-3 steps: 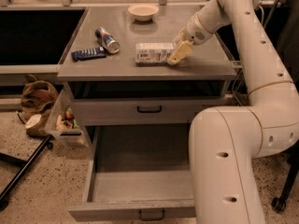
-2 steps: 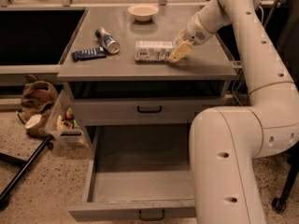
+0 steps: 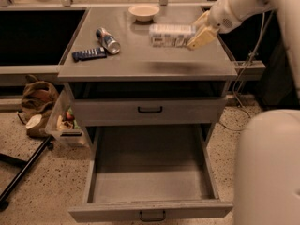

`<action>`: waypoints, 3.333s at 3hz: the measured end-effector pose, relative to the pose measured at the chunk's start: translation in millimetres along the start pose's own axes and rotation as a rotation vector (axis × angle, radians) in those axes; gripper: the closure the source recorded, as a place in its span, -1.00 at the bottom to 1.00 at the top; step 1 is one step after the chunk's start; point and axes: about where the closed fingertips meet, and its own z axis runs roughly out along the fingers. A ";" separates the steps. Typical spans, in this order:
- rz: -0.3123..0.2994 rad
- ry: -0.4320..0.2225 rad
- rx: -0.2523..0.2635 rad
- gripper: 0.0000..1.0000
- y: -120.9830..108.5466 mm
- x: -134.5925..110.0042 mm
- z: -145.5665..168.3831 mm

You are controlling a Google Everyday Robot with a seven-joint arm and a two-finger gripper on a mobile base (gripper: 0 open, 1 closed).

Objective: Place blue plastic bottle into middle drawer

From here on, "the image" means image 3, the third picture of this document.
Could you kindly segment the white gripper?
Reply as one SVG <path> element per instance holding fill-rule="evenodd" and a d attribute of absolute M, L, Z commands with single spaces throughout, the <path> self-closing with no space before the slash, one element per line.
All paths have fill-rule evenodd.
<path fill-rule="evenodd" d="M 227 34 L 241 25 L 241 21 L 235 16 L 230 6 L 230 0 L 217 0 L 209 11 L 205 11 L 193 25 L 199 29 L 194 37 L 192 37 L 187 47 L 190 50 L 196 50 L 200 47 L 209 44 L 216 37 L 217 34 Z"/>

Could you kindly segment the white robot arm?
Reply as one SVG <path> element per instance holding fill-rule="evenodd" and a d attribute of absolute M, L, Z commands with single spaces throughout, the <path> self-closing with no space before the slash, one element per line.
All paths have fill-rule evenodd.
<path fill-rule="evenodd" d="M 194 50 L 273 10 L 281 42 L 259 83 L 273 107 L 252 118 L 236 150 L 233 225 L 300 225 L 300 0 L 217 0 L 196 22 Z"/>

